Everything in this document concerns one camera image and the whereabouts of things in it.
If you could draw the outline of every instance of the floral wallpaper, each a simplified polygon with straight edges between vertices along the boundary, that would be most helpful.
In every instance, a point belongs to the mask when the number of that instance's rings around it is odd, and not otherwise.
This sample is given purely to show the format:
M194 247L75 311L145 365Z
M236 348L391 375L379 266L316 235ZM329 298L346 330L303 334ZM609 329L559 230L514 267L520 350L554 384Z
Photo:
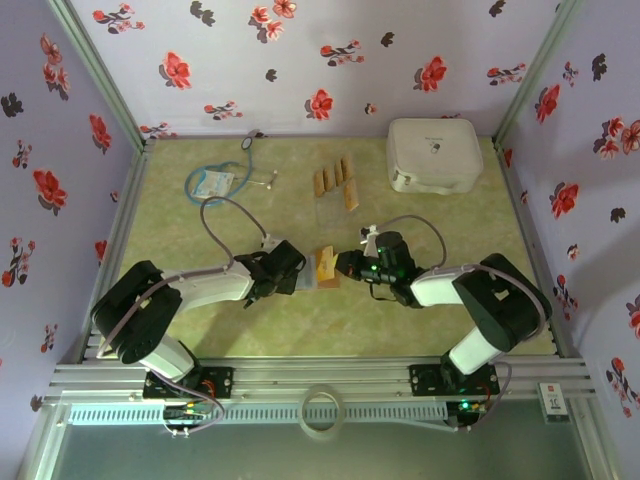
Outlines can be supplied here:
M74 360L133 147L46 2L3 7L0 478L13 479L55 365Z
M71 4L144 137L386 135L419 116L492 135L558 0Z
M550 268L549 297L630 479L640 472L638 14L637 0L586 0L503 145L540 239L532 247Z

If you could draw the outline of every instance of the wire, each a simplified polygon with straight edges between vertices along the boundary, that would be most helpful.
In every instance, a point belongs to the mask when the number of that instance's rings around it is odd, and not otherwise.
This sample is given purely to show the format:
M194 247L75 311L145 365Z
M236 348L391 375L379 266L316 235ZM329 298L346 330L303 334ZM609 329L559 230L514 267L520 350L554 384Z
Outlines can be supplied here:
M423 218L420 215L400 215L399 217L392 218L388 222L384 222L383 224L378 225L378 230L382 231L386 227L391 225L392 223L395 223L395 222L397 222L399 220L404 220L406 218L413 218L414 220L421 221L422 223L427 225L431 230L433 230L433 232L436 234L436 236L438 237L438 240L440 240L440 245L442 246L442 260L440 260L440 262L438 262L437 264L433 265L430 268L430 270L434 269L434 268L442 267L447 262L447 245L445 244L444 238L443 238L442 234L438 231L436 226L433 223L431 223L429 220L427 220L426 218Z
M253 155L251 154L251 147L247 148L247 156L249 157L249 166L247 167L247 174L245 175L245 177L242 179L242 181L240 182L240 184L234 188L233 190L231 190L231 192L229 192L227 194L226 197L224 198L231 198L233 197L236 193L238 193L240 191L240 189L242 189L247 182L249 181L249 177L251 177L251 173L253 172ZM223 162L223 163L218 163L218 164L214 164L214 165L205 165L204 167L199 167L196 168L193 172L191 172L188 176L187 179L184 182L184 194L187 196L187 198L189 199L189 201L191 203L193 203L194 205L201 205L201 201L199 201L197 198L194 198L194 196L192 195L190 188L189 188L189 184L191 183L191 180L193 179L193 177L196 174L200 174L200 179L198 180L198 184L196 185L196 188L198 188L198 186L200 186L200 184L204 181L205 177L206 177L206 171L207 170L213 170L215 172L222 172L224 171L223 169L231 166L231 165L237 165L237 166L241 166L240 163L238 162ZM214 207L216 205L219 205L220 203L222 203L222 200L217 200L215 202L211 202L209 204L207 204L208 207Z
M207 204L209 202L212 202L214 200L222 200L222 201L225 201L225 202L229 202L229 203L235 205L236 207L238 207L258 227L258 229L262 233L262 238L265 238L267 236L267 232L262 227L262 225L260 225L260 222L258 222L258 220L256 220L256 218L246 208L244 208L242 205L240 205L236 201L231 200L230 198L218 197L218 196L213 196L213 197L209 197L209 198L205 199L202 202L202 204L200 205L200 220L202 221L202 224L203 224L205 230L207 231L207 233L209 234L209 236L227 254L227 257L229 258L229 261L227 262L227 264L223 265L221 267L205 268L205 269L202 269L202 270L190 270L190 271L187 271L187 272L181 272L179 274L176 274L176 275L170 276L168 278L165 278L164 280L161 280L160 282L158 282L155 285L151 286L146 292L144 292L142 295L140 295L140 298L138 298L138 300L131 306L131 308L129 308L129 310L127 310L127 313L124 314L124 316L120 319L120 321L116 324L116 326L113 327L113 329L111 330L111 332L109 333L109 335L105 339L104 343L98 349L98 353L97 353L97 357L98 358L103 358L105 350L108 348L109 345L111 345L111 342L113 341L113 339L116 338L116 336L120 333L120 331L124 328L124 326L127 324L127 322L134 315L134 313L136 313L138 311L138 309L144 303L144 301L147 300L151 295L153 295L157 290L161 289L165 285L168 285L168 284L170 284L172 282L180 280L181 278L182 279L189 279L189 278L194 278L194 277L199 277L199 276L204 276L204 275L214 275L214 274L217 274L217 273L223 273L223 272L227 271L228 269L230 269L233 266L233 264L235 263L235 260L233 258L233 254L231 253L231 250L217 237L217 235L215 233L213 233L211 231L211 229L209 228L209 225L207 224L206 219L204 218L204 209L205 209L205 207L207 206Z
M527 338L525 338L524 340L522 340L520 343L525 343L525 342L530 342L531 340L533 340L534 338L536 338L538 335L540 335L545 328L545 325L547 323L547 316L544 313L544 307L542 306L542 302L540 302L540 300L538 300L538 297L535 296L535 294L525 286L524 283L522 283L520 280L517 280L515 278L513 278L511 275L509 275L508 273L504 273L496 268L493 267L487 267L486 265L481 265L481 264L467 264L465 265L465 267L470 266L475 270L483 270L487 273L491 273L493 275L495 275L496 277L500 277L503 280L506 280L507 282L511 283L513 286L515 286L516 288L518 288L522 293L524 293L527 297L529 297L529 300L531 300L531 302L533 303L533 305L536 307L536 310L538 310L538 327L536 328L536 330L531 333L531 335L529 335Z
M195 433L195 432L198 432L200 430L204 430L205 428L212 427L213 425L215 425L217 423L220 423L222 420L224 420L224 416L226 414L226 410L225 410L224 406L222 405L222 403L220 403L220 401L217 398L211 397L211 396L206 395L206 394L204 394L202 392L198 392L197 390L194 390L192 388L184 387L182 385L179 385L179 384L175 383L174 381L168 379L164 375L161 375L160 373L156 372L153 369L151 369L151 371L153 372L153 374L156 377L158 377L158 379L160 379L162 382L166 383L170 387L173 387L173 388L175 388L177 390L182 390L183 392L188 393L190 395L193 395L195 397L202 398L203 400L211 402L212 405L214 405L214 406L216 406L216 407L218 407L220 409L220 415L216 415L215 414L216 413L215 412L215 408L211 409L211 421L209 421L207 423L203 423L203 424L197 425L195 427L189 427L189 428L185 427L182 431L178 430L177 428L174 429L174 430L171 430L166 422L163 423L164 427L172 435L188 436L191 433Z
M491 415L493 415L494 410L498 406L498 403L500 403L500 400L502 400L502 397L504 396L504 394L507 392L507 388L509 387L509 383L511 382L511 374L513 373L513 369L511 368L511 365L509 363L506 363L506 362L493 362L493 365L503 365L503 366L507 367L507 378L505 379L504 383L502 384L502 388L500 389L500 393L498 393L498 396L496 397L496 399L491 404L491 407L489 407L489 410L487 411L487 413L485 413L482 417L480 417L478 419L478 421L476 423L474 423L472 426L468 426L467 427L467 431L475 430L476 428L478 428L478 425L481 425L483 422L486 422L487 418L489 418Z

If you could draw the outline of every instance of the gray cable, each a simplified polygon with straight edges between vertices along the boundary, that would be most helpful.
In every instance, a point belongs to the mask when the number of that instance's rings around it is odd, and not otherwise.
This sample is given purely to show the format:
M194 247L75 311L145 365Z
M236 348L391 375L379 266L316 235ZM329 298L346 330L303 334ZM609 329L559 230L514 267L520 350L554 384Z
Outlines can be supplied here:
M378 230L382 231L386 227L391 225L392 223L395 223L395 222L397 222L399 220L404 220L406 218L413 218L414 220L421 221L422 223L427 225L431 230L433 230L433 232L436 234L436 236L438 237L438 240L440 240L440 245L442 246L442 260L440 260L439 263L431 266L430 270L434 269L434 268L442 267L447 261L447 245L444 242L444 238L442 237L442 234L438 231L438 229L435 227L435 225L433 223L431 223L429 220L427 220L426 218L422 218L420 215L411 215L411 214L409 214L409 215L400 215L399 217L392 218L388 222L384 222L383 224L378 225Z

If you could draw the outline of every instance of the white box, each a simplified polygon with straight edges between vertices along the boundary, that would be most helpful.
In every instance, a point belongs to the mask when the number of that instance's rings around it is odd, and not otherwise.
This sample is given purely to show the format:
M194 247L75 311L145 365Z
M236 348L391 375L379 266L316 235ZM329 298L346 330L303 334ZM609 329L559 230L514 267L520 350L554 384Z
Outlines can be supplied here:
M387 138L391 187L407 193L465 193L482 173L475 129L462 118L399 118Z

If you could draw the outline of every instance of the tape roll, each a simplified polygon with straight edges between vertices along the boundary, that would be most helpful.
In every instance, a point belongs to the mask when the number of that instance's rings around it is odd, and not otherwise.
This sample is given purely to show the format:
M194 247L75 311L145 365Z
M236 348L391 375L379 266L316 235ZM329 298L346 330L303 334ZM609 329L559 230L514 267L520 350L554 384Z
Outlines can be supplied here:
M304 410L311 400L318 397L325 397L331 400L338 408L336 421L326 430L318 430L307 423L304 418ZM335 438L344 424L346 409L342 398L329 385L314 385L311 387L298 405L298 423L302 431L314 440L331 440Z

